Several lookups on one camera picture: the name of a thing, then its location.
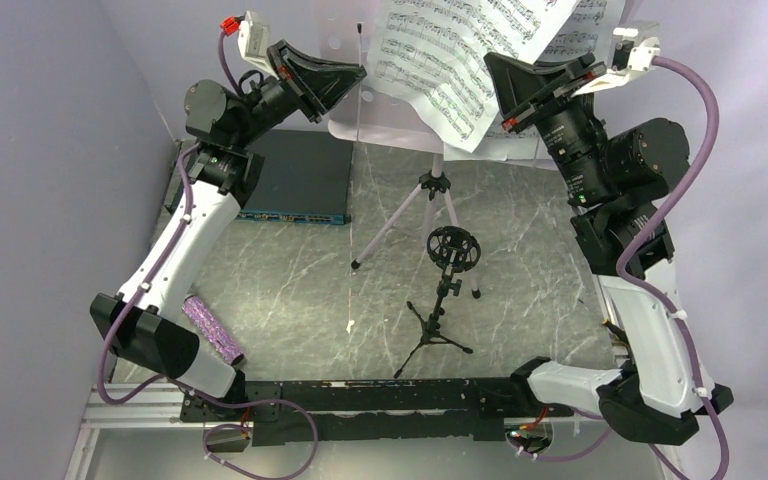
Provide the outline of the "lilac perforated music stand desk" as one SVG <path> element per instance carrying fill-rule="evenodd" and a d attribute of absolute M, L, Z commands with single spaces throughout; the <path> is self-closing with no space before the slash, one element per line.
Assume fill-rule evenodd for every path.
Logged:
<path fill-rule="evenodd" d="M 327 59 L 367 63 L 376 30 L 378 1 L 312 1 L 320 53 Z M 449 147 L 407 102 L 363 82 L 336 107 L 327 122 L 333 136 L 375 145 L 429 152 L 446 162 L 482 160 L 553 170 L 536 135 L 487 135 L 473 152 Z"/>

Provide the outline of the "sheet music page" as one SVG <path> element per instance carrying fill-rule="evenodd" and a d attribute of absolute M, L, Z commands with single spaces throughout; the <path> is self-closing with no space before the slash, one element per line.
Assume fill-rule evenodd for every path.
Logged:
<path fill-rule="evenodd" d="M 574 1 L 383 1 L 367 83 L 409 104 L 443 143 L 471 152 L 499 113 L 485 55 L 534 62 L 576 7 Z"/>
<path fill-rule="evenodd" d="M 592 53 L 598 60 L 608 57 L 613 29 L 627 18 L 632 1 L 580 1 L 558 34 L 540 56 L 542 62 L 561 62 Z M 471 152 L 446 145 L 445 161 L 488 160 L 537 165 L 550 156 L 534 127 L 507 133 L 497 116 L 482 141 Z"/>

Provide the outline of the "black microphone tripod with shockmount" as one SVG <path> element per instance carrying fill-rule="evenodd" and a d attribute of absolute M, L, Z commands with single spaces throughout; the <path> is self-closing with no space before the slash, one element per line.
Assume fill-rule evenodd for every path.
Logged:
<path fill-rule="evenodd" d="M 431 345 L 450 345 L 457 347 L 466 354 L 472 354 L 473 349 L 462 345 L 441 333 L 441 317 L 445 315 L 443 301 L 452 294 L 457 297 L 462 288 L 462 280 L 456 279 L 457 274 L 469 272 L 481 257 L 481 247 L 478 240 L 466 229 L 448 225 L 434 229 L 426 241 L 426 251 L 430 260 L 441 270 L 440 280 L 436 287 L 436 301 L 430 314 L 424 318 L 412 302 L 407 301 L 407 308 L 417 317 L 421 334 L 417 345 L 408 354 L 403 364 L 393 375 L 399 379 L 414 354 L 421 348 Z"/>

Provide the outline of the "purple glitter tube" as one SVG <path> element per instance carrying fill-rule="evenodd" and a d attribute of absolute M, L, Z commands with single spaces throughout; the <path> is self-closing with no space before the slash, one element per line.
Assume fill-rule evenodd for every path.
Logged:
<path fill-rule="evenodd" d="M 231 366 L 242 365 L 245 355 L 240 345 L 200 297 L 188 295 L 182 311 L 223 360 Z"/>

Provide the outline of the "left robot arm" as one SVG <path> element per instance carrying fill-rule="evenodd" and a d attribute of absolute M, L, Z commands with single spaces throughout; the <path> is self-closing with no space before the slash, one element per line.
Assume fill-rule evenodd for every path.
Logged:
<path fill-rule="evenodd" d="M 90 306 L 103 357 L 114 354 L 175 382 L 224 420 L 246 409 L 245 375 L 208 354 L 176 317 L 207 254 L 257 185 L 264 158 L 250 145 L 296 112 L 321 121 L 367 75 L 359 63 L 312 57 L 285 41 L 269 46 L 266 60 L 270 74 L 246 92 L 209 79 L 189 88 L 185 128 L 194 143 L 176 160 L 182 201 L 135 273 Z"/>

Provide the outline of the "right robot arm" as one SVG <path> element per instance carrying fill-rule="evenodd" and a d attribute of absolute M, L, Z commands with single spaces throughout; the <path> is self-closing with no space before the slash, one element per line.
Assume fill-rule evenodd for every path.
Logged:
<path fill-rule="evenodd" d="M 606 72 L 591 54 L 531 65 L 491 52 L 484 61 L 503 129 L 535 128 L 561 174 L 576 210 L 577 244 L 631 354 L 606 370 L 536 357 L 510 377 L 513 406 L 534 415 L 565 405 L 601 416 L 632 442 L 684 444 L 698 432 L 699 416 L 723 411 L 734 397 L 702 367 L 675 289 L 664 210 L 688 182 L 683 127 L 653 118 L 609 136 L 583 92 Z"/>

